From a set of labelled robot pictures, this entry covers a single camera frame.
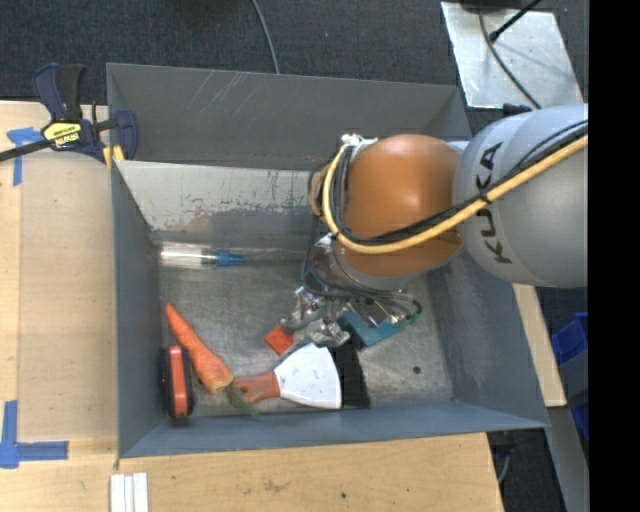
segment wooden table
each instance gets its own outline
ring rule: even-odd
[[[7,130],[48,121],[39,103],[0,102],[0,150]],[[0,406],[18,400],[19,441],[69,452],[0,469],[0,510],[108,510],[111,475],[137,472],[153,512],[504,510],[484,433],[118,460],[109,170],[46,149],[13,186],[13,166],[0,164]],[[44,187],[44,172],[66,188]],[[550,368],[545,400],[562,405],[535,293],[516,292],[536,366]]]

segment blue container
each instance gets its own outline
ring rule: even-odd
[[[551,344],[559,365],[570,361],[588,348],[588,313],[576,313],[573,322],[551,336]],[[589,401],[571,408],[576,426],[589,439]]]

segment white object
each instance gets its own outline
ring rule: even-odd
[[[304,345],[280,363],[274,373],[282,398],[324,409],[342,406],[338,371],[326,347]]]
[[[149,512],[146,473],[115,474],[110,479],[110,512]]]
[[[460,2],[441,5],[467,105],[501,108],[504,103],[512,103],[533,107],[492,55],[482,34],[478,13],[466,9]],[[517,9],[485,13],[487,32],[497,30],[517,13]],[[553,13],[527,12],[502,33],[494,49],[543,107],[583,102]]]
[[[215,265],[217,259],[206,245],[165,242],[160,249],[160,265],[164,267],[202,268]]]

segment carrot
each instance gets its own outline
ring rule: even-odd
[[[220,393],[233,380],[233,373],[229,367],[203,343],[193,327],[172,304],[167,304],[165,311],[169,328],[189,354],[193,369],[202,385],[209,393]]]

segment red object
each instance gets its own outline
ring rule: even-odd
[[[171,416],[173,418],[186,418],[189,415],[189,392],[185,378],[185,364],[182,357],[182,347],[171,345],[169,347],[169,365],[171,376]]]
[[[293,346],[293,338],[280,324],[264,337],[264,341],[275,350],[279,356]]]

